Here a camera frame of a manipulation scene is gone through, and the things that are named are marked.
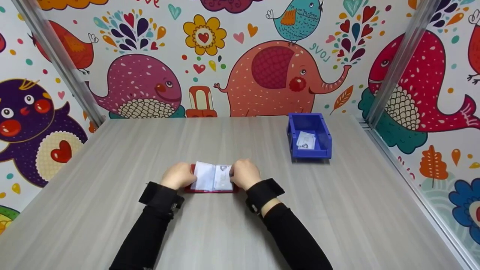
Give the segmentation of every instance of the hand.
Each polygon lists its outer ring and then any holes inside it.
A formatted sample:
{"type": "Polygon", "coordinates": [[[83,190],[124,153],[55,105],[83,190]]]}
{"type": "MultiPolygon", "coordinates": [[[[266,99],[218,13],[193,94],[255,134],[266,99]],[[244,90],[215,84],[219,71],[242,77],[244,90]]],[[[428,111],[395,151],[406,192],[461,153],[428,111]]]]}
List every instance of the hand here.
{"type": "Polygon", "coordinates": [[[237,160],[230,169],[230,179],[245,191],[262,180],[260,171],[250,159],[237,160]]]}
{"type": "Polygon", "coordinates": [[[160,185],[178,190],[197,181],[197,177],[193,175],[190,164],[185,162],[177,163],[171,166],[162,177],[160,185]]]}

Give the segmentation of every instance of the blue plastic bin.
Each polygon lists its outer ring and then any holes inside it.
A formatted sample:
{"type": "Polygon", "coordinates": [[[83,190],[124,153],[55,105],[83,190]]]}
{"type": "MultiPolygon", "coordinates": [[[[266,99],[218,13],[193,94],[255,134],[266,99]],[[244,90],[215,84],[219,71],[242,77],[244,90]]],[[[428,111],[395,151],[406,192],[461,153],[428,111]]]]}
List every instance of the blue plastic bin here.
{"type": "Polygon", "coordinates": [[[331,159],[332,136],[321,113],[291,113],[287,127],[290,152],[294,159],[331,159]],[[300,131],[315,134],[315,149],[298,149],[300,131]]]}

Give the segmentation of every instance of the tabletop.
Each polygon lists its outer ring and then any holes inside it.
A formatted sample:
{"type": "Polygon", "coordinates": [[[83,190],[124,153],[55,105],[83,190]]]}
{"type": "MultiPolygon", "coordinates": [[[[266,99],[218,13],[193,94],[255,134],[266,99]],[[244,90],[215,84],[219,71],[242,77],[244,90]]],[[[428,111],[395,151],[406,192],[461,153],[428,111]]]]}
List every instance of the tabletop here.
{"type": "MultiPolygon", "coordinates": [[[[358,123],[325,118],[333,157],[292,162],[287,117],[108,120],[0,236],[4,270],[108,269],[146,183],[177,161],[251,158],[334,269],[460,269],[358,123]]],[[[245,193],[185,194],[157,270],[287,270],[245,193]]]]}

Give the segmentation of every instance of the red wallet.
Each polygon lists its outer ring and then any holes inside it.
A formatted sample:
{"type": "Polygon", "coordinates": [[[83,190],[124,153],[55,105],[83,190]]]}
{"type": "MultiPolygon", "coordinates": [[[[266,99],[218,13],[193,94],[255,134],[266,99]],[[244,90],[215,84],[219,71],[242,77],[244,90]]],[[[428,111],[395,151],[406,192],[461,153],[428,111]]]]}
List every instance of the red wallet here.
{"type": "MultiPolygon", "coordinates": [[[[192,172],[195,171],[195,164],[192,164],[192,172]]],[[[206,190],[198,190],[192,189],[192,185],[185,187],[186,193],[237,193],[239,191],[239,187],[233,184],[233,190],[215,190],[215,191],[206,191],[206,190]]]]}

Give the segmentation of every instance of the metal frame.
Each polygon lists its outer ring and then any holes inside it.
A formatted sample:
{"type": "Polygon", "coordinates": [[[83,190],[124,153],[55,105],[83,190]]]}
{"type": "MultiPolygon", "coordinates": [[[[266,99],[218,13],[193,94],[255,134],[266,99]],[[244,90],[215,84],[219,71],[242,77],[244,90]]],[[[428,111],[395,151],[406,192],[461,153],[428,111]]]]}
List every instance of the metal frame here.
{"type": "Polygon", "coordinates": [[[365,121],[374,129],[441,0],[420,2],[365,121]]]}
{"type": "Polygon", "coordinates": [[[390,161],[392,166],[394,166],[398,171],[398,174],[407,183],[410,190],[413,192],[412,199],[415,200],[415,202],[423,211],[427,219],[431,222],[434,229],[437,231],[445,244],[452,251],[452,254],[457,257],[463,269],[480,270],[480,266],[476,263],[475,259],[465,248],[465,246],[460,242],[457,236],[450,230],[450,227],[448,227],[445,221],[440,217],[435,208],[430,204],[430,201],[425,198],[422,192],[420,192],[420,190],[418,190],[414,186],[407,170],[402,165],[400,165],[400,162],[398,162],[397,158],[395,158],[395,156],[392,154],[389,147],[385,144],[377,131],[371,130],[369,128],[365,129],[365,131],[372,139],[372,141],[376,144],[377,148],[379,148],[383,156],[390,161]]]}
{"type": "Polygon", "coordinates": [[[76,69],[73,62],[50,24],[45,18],[41,17],[43,11],[38,7],[36,0],[12,0],[12,3],[20,15],[22,15],[32,34],[35,35],[37,41],[42,45],[45,53],[80,104],[80,107],[86,112],[93,124],[99,127],[104,120],[95,107],[95,100],[85,82],[75,73],[76,69]]]}

